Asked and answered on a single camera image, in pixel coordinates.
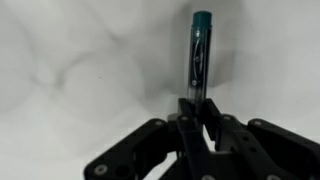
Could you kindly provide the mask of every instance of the black plastic part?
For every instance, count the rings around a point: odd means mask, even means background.
[[[170,145],[167,122],[150,120],[91,162],[85,169],[85,178],[143,179],[153,167],[165,160]],[[108,170],[103,175],[96,175],[94,169],[101,164]]]
[[[161,180],[320,180],[320,145],[261,119],[248,126],[234,116],[221,115],[207,99],[200,115],[186,99],[179,99],[179,114],[168,122],[152,119],[103,153],[85,169],[86,180],[140,180],[177,152],[176,162]],[[215,141],[210,152],[202,135],[205,125]],[[106,165],[97,175],[95,168]]]
[[[320,179],[319,144],[262,119],[249,121],[248,130],[277,165],[301,179]]]

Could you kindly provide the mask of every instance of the bolt head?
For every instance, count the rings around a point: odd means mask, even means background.
[[[270,174],[270,175],[267,177],[267,180],[281,180],[281,178],[279,178],[279,177],[276,176],[276,175]]]
[[[181,151],[178,152],[178,157],[182,157],[182,152]]]
[[[189,118],[187,117],[187,116],[182,116],[182,118],[181,118],[183,121],[186,121],[186,120],[188,120]]]
[[[157,125],[157,126],[162,126],[162,124],[163,124],[162,121],[157,121],[157,122],[156,122],[156,125]]]
[[[196,81],[196,80],[192,80],[191,83],[192,83],[192,85],[194,85],[194,86],[197,85],[197,81]]]
[[[94,173],[98,176],[104,175],[108,171],[108,167],[104,164],[98,165],[94,168]]]
[[[261,126],[261,125],[262,125],[262,122],[261,122],[261,121],[255,121],[254,124],[255,124],[255,125],[258,125],[258,126]]]
[[[204,175],[201,180],[216,180],[213,176],[211,175]]]
[[[224,120],[231,120],[231,117],[230,116],[224,116],[223,119]]]

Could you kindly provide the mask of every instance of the pen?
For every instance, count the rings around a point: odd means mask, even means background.
[[[211,17],[211,13],[207,11],[198,11],[193,14],[187,99],[194,105],[196,114],[200,113],[206,98]]]

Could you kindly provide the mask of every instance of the screw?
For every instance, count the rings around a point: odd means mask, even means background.
[[[187,117],[187,116],[182,116],[182,118],[181,118],[183,121],[186,121],[186,120],[188,120],[189,118]]]
[[[94,168],[94,173],[98,176],[105,174],[108,171],[108,167],[104,164],[100,164],[96,168]]]
[[[201,180],[215,180],[215,178],[211,175],[204,175],[202,176]]]
[[[231,117],[230,116],[224,116],[223,119],[224,120],[231,120]]]
[[[192,83],[192,85],[194,85],[194,86],[197,85],[197,81],[196,81],[196,80],[192,80],[191,83]]]
[[[278,176],[271,174],[267,177],[267,180],[281,180],[281,179]]]
[[[200,36],[200,31],[196,30],[196,37],[199,37],[199,36]]]
[[[156,125],[157,125],[157,126],[161,126],[162,124],[163,124],[162,121],[157,121],[157,122],[156,122]]]
[[[262,125],[262,122],[260,122],[260,121],[255,121],[254,124],[255,124],[255,125],[258,125],[258,126],[261,126],[261,125]]]

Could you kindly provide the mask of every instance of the transparent pen barrel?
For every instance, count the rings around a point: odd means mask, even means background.
[[[196,112],[206,98],[211,28],[192,28],[190,41],[188,100]]]

